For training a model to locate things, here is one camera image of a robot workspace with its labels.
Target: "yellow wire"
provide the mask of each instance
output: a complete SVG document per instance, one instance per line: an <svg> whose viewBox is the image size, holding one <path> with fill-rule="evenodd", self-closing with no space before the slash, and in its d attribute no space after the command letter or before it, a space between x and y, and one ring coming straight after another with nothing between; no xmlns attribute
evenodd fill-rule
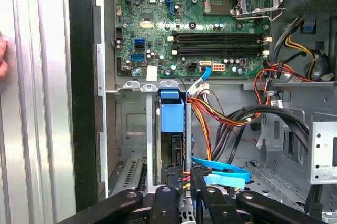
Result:
<svg viewBox="0 0 337 224"><path fill-rule="evenodd" d="M203 120L203 117L201 115L201 111L199 110L199 107L197 107L195 104L193 104L193 107L194 107L194 110L195 112L197 113L198 117L199 117L199 120L200 120L200 123L201 123L201 128L202 128L202 131L204 133L204 136L205 136L205 139L206 139L206 145L207 145L207 158L208 160L212 160L212 155L211 155L211 150L209 148L209 139L207 137L207 129L206 129L206 125L205 125L205 121Z"/></svg>
<svg viewBox="0 0 337 224"><path fill-rule="evenodd" d="M302 46L302 45L300 45L300 44L298 44L296 42L291 41L291 36L289 36L285 40L285 44L286 44L287 47L291 47L291 48L294 48L294 49L297 49L297 50L304 51L304 52L306 52L307 54L309 54L309 55L311 55L313 57L313 60L312 60L312 62L310 64L308 73L306 75L307 78L311 79L311 75L309 75L309 74L310 74L310 72L312 72L314 64L315 64L315 61L316 61L315 55L311 51L309 51L306 47L304 47L304 46Z"/></svg>
<svg viewBox="0 0 337 224"><path fill-rule="evenodd" d="M215 109L213 109L212 107L210 107L206 102L204 102L204 101L201 100L201 99L197 99L197 98L192 98L192 97L190 97L190 100L197 100L197 101L201 102L204 106L206 106L208 109L210 109L213 113L217 114L217 116L220 117L221 119L226 120L226 121L228 121L228 122L231 122L231 123L233 123L233 124L236 124L236 125L238 125L238 126L245 125L245 124L248 123L248 121L247 121L247 122L239 122L239 121L231 120L231 119L229 119L228 117L225 117L222 113L219 113L217 110L215 110Z"/></svg>

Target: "green circuit board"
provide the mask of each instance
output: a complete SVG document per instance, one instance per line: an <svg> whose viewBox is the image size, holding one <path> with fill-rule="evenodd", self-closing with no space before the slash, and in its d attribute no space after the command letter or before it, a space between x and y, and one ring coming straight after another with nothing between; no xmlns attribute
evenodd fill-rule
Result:
<svg viewBox="0 0 337 224"><path fill-rule="evenodd" d="M262 56L237 55L245 63L230 63L230 56L207 55L179 56L172 54L172 31L179 33L241 33L269 34L270 22L262 20L238 21L229 14L236 0L115 0L116 6L116 55L117 73L119 76L144 77L147 65L157 66L158 77L198 77L202 74L200 61L221 63L225 69L212 72L211 76L219 77L253 77L263 68ZM270 0L247 0L247 8L264 8L270 6ZM140 50L134 46L135 39L145 39L145 47ZM197 64L194 70L188 65Z"/></svg>

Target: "side panel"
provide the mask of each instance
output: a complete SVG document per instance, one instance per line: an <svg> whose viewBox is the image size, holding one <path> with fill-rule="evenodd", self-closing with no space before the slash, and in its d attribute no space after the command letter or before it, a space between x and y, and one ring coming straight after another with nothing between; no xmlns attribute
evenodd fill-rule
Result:
<svg viewBox="0 0 337 224"><path fill-rule="evenodd" d="M2 0L0 29L0 222L59 222L75 213L68 0Z"/></svg>

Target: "white sticker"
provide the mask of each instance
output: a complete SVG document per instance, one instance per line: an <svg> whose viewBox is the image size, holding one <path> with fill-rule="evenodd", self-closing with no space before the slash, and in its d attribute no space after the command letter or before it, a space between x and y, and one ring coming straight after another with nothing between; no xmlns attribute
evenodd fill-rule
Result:
<svg viewBox="0 0 337 224"><path fill-rule="evenodd" d="M147 73L146 73L146 80L151 81L151 82L156 82L157 81L157 73L158 67L157 66L147 66Z"/></svg>

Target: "blue drive bracket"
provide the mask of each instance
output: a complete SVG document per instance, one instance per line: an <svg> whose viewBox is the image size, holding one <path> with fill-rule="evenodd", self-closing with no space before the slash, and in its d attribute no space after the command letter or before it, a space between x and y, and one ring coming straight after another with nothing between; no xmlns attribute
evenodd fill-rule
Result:
<svg viewBox="0 0 337 224"><path fill-rule="evenodd" d="M178 89L160 90L161 131L164 133L181 133L184 131L184 101Z"/></svg>

